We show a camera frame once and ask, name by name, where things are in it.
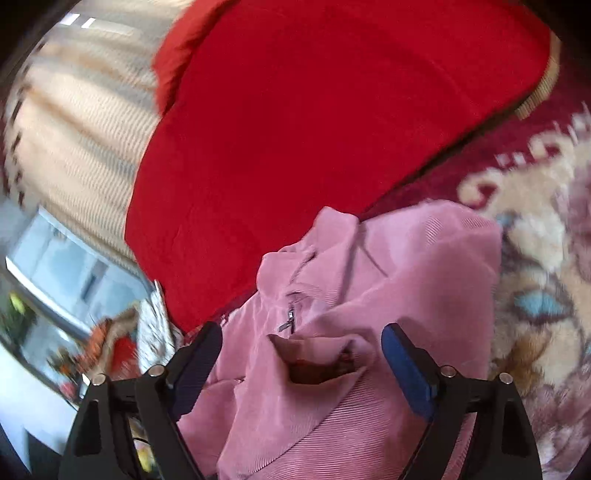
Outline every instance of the red fabric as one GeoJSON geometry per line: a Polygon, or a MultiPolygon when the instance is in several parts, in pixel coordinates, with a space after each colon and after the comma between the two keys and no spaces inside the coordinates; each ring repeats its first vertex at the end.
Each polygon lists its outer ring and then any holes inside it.
{"type": "Polygon", "coordinates": [[[197,0],[170,29],[154,56],[152,69],[158,79],[156,105],[164,115],[173,105],[178,86],[199,46],[233,0],[197,0]]]}
{"type": "Polygon", "coordinates": [[[504,0],[241,0],[194,52],[126,240],[189,330],[321,207],[361,213],[532,91],[548,29],[504,0]]]}
{"type": "MultiPolygon", "coordinates": [[[[515,153],[523,155],[526,164],[535,164],[536,160],[530,153],[530,138],[555,128],[566,134],[573,114],[583,113],[584,103],[591,105],[588,72],[580,68],[564,51],[561,56],[560,77],[552,94],[527,119],[513,117],[503,122],[499,127],[470,142],[426,175],[408,185],[390,190],[361,218],[367,219],[406,208],[426,199],[458,202],[457,188],[466,176],[491,167],[502,171],[518,168],[519,165],[513,161],[515,153]],[[509,161],[506,165],[498,163],[499,155],[507,157],[509,161]]],[[[483,204],[486,204],[494,189],[492,186],[484,187],[481,191],[485,197],[483,204]]],[[[481,208],[483,205],[471,206],[481,208]]]]}

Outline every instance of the jacket zipper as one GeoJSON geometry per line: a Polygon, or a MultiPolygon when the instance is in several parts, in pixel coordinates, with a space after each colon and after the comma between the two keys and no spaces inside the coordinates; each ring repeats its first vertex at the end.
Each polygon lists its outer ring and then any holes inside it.
{"type": "Polygon", "coordinates": [[[277,329],[278,332],[282,332],[290,328],[290,333],[294,333],[296,331],[296,310],[295,308],[290,305],[290,309],[287,311],[287,321],[283,325],[279,325],[277,329]]]}

